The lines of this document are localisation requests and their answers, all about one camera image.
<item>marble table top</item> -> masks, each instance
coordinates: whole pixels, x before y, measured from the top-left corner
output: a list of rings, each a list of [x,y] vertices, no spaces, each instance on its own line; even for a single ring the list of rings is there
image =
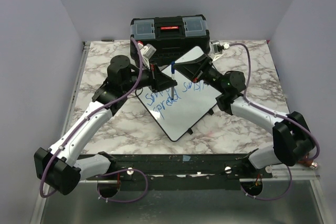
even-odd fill
[[[251,82],[247,95],[271,109],[288,112],[285,96],[266,41],[240,41],[252,58]],[[94,92],[107,76],[107,66],[116,55],[129,56],[129,40],[92,42],[79,88],[72,124],[79,119]],[[247,55],[234,46],[215,61],[216,68],[242,71],[247,77]],[[272,137],[253,123],[230,116],[216,106],[179,141],[171,142],[137,98],[130,98],[117,114],[94,135],[83,153],[105,151],[110,154],[214,154],[248,153],[272,143]]]

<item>purple cable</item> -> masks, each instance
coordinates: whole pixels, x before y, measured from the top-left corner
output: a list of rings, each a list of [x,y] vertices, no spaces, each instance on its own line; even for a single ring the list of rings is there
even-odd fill
[[[289,192],[290,188],[292,187],[292,181],[293,181],[292,172],[290,171],[288,166],[287,166],[287,169],[288,169],[288,173],[289,173],[289,185],[288,185],[286,191],[283,194],[281,194],[280,196],[277,196],[277,197],[274,197],[274,198],[261,198],[261,197],[256,197],[256,196],[252,196],[251,194],[248,194],[245,191],[245,189],[243,189],[242,186],[240,186],[240,188],[242,189],[242,191],[245,193],[245,195],[247,197],[250,197],[252,199],[263,200],[263,201],[271,201],[271,200],[281,199]]]
[[[249,50],[248,50],[247,46],[245,44],[243,44],[243,43],[231,43],[229,45],[230,46],[243,46],[245,48],[246,52],[247,52],[247,58],[248,58],[248,77],[247,77],[247,82],[246,82],[246,89],[244,91],[244,99],[245,99],[245,101],[248,104],[250,104],[251,106],[253,106],[253,107],[255,107],[255,108],[257,108],[257,109],[259,109],[261,111],[264,111],[264,112],[266,112],[266,113],[268,113],[270,115],[274,115],[274,116],[276,116],[278,118],[284,119],[284,120],[286,120],[286,121],[294,124],[295,126],[297,126],[298,128],[300,128],[301,130],[303,130],[306,134],[308,134],[310,136],[310,138],[314,141],[315,145],[316,145],[316,153],[315,153],[315,155],[313,157],[310,157],[307,160],[314,160],[314,159],[316,159],[320,155],[320,145],[319,145],[319,142],[317,141],[317,139],[313,136],[313,134],[311,134],[310,131],[308,131],[305,127],[303,127],[301,124],[295,122],[294,120],[292,120],[292,119],[290,119],[290,118],[288,118],[286,116],[283,116],[283,115],[274,114],[273,111],[267,110],[267,109],[265,109],[263,107],[260,107],[260,106],[254,104],[253,102],[251,102],[251,101],[248,100],[248,98],[246,97],[246,92],[247,92],[247,88],[248,88],[248,85],[249,85],[250,79],[251,79],[251,56],[250,56]]]
[[[257,108],[257,109],[259,109],[259,110],[261,110],[261,111],[264,111],[265,113],[268,113],[268,114],[270,114],[270,115],[274,115],[274,116],[279,117],[279,118],[281,118],[281,119],[287,120],[288,122],[294,124],[295,126],[297,126],[298,128],[300,128],[301,130],[303,130],[304,132],[306,132],[306,133],[313,139],[313,141],[314,141],[314,143],[315,143],[315,145],[316,145],[316,153],[315,153],[315,155],[314,155],[313,157],[309,158],[308,160],[314,160],[315,158],[317,158],[317,157],[320,155],[320,145],[319,145],[317,139],[310,133],[310,131],[308,131],[305,127],[303,127],[301,124],[295,122],[294,120],[292,120],[292,119],[290,119],[290,118],[288,118],[288,117],[286,117],[286,116],[283,116],[283,115],[275,114],[273,111],[271,111],[271,110],[267,110],[267,109],[265,109],[265,108],[263,108],[263,107],[260,107],[260,106],[258,106],[257,104],[255,104],[255,103],[253,103],[253,102],[251,102],[251,101],[248,100],[248,98],[247,98],[247,96],[246,96],[246,93],[247,93],[248,85],[249,85],[249,83],[250,83],[250,79],[251,79],[251,69],[252,69],[252,67],[251,67],[251,56],[250,56],[250,52],[249,52],[247,46],[246,46],[245,44],[243,44],[243,43],[239,43],[239,42],[237,42],[237,43],[231,43],[231,44],[229,44],[229,45],[230,45],[230,46],[242,46],[242,47],[245,48],[246,53],[247,53],[247,59],[248,59],[248,77],[247,77],[247,81],[246,81],[246,89],[245,89],[244,94],[243,94],[243,95],[244,95],[244,99],[245,99],[245,101],[246,101],[249,105],[251,105],[251,106],[253,106],[253,107],[255,107],[255,108]],[[289,172],[289,178],[290,178],[290,180],[289,180],[289,185],[288,185],[287,190],[286,190],[282,195],[280,195],[280,196],[278,196],[278,197],[275,197],[275,198],[269,198],[269,199],[267,199],[267,198],[258,198],[258,197],[255,197],[255,196],[252,196],[252,195],[248,194],[248,193],[243,189],[242,186],[241,186],[241,189],[243,190],[243,192],[244,192],[245,194],[247,194],[248,197],[253,198],[253,199],[264,200],[264,201],[270,201],[270,200],[277,200],[277,199],[280,199],[280,198],[284,197],[284,196],[289,192],[289,190],[290,190],[290,188],[291,188],[291,186],[292,186],[292,173],[291,173],[290,168],[289,168],[288,166],[287,166],[287,169],[288,169],[288,172]]]
[[[62,147],[65,147],[67,145],[67,143],[70,141],[70,139],[74,136],[74,134],[83,126],[83,124],[86,122],[86,121],[89,121],[90,118],[95,115],[98,111],[104,109],[104,108],[107,108],[113,104],[115,104],[116,102],[119,102],[123,99],[125,99],[134,89],[137,88],[140,80],[141,80],[141,76],[142,76],[142,56],[141,56],[141,52],[140,52],[140,48],[138,46],[138,43],[137,41],[131,37],[131,41],[134,43],[136,49],[137,49],[137,52],[138,52],[138,56],[139,56],[139,64],[140,64],[140,69],[139,69],[139,75],[138,75],[138,78],[137,78],[137,81],[135,82],[135,84],[133,85],[133,87],[130,89],[130,91],[128,91],[126,94],[124,94],[123,96],[113,100],[113,101],[110,101],[109,103],[97,108],[96,110],[92,111],[88,116],[87,116],[87,119],[84,119],[83,121],[81,121],[77,126],[76,128],[69,134],[69,136],[65,139],[65,141],[61,144]],[[44,182],[46,180],[46,177],[47,177],[47,173],[53,163],[53,161],[55,160],[55,158],[57,157],[57,155],[60,153],[61,149],[58,149],[57,151],[55,151],[55,153],[53,154],[53,156],[51,157],[51,159],[49,160],[48,164],[46,165],[46,168],[44,169],[43,171],[43,174],[42,174],[42,178],[41,178],[41,183],[40,183],[40,188],[39,188],[39,191],[40,191],[40,195],[42,198],[48,198],[49,196],[53,195],[56,190],[53,190],[51,191],[50,193],[48,194],[44,194],[43,192],[43,185],[44,185]]]
[[[147,194],[147,191],[148,191],[148,179],[147,179],[145,173],[143,173],[142,171],[140,171],[138,169],[123,169],[123,170],[118,170],[118,171],[113,172],[113,173],[106,173],[106,174],[100,175],[100,177],[111,176],[111,175],[114,175],[114,174],[127,172],[129,170],[133,170],[135,172],[138,172],[145,178],[145,190],[143,191],[143,193],[138,198],[130,199],[130,200],[117,200],[117,199],[104,198],[104,197],[101,196],[100,190],[99,190],[99,187],[98,187],[97,192],[99,194],[99,199],[102,198],[102,199],[107,200],[109,202],[117,202],[117,203],[133,203],[133,202],[138,201],[139,199],[142,199]]]

